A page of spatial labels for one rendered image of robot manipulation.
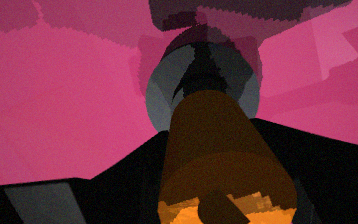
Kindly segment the orange knob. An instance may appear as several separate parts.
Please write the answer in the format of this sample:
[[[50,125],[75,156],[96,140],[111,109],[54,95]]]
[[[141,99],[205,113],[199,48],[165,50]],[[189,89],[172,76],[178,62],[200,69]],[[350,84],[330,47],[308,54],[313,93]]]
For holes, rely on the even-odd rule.
[[[293,183],[228,94],[197,91],[174,109],[158,196],[161,224],[291,224]]]

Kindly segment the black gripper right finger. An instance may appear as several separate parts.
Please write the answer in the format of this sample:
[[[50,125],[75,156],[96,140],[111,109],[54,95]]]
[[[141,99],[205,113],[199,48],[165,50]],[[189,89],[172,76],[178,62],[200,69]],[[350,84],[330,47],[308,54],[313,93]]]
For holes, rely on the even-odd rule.
[[[292,224],[358,224],[357,144],[250,121],[294,182]]]

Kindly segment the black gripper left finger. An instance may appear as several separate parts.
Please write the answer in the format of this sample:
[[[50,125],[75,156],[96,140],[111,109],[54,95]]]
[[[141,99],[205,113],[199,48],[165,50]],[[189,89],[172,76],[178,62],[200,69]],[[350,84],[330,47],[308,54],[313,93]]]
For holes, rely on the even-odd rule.
[[[169,131],[92,179],[0,185],[0,224],[161,224],[158,196]]]

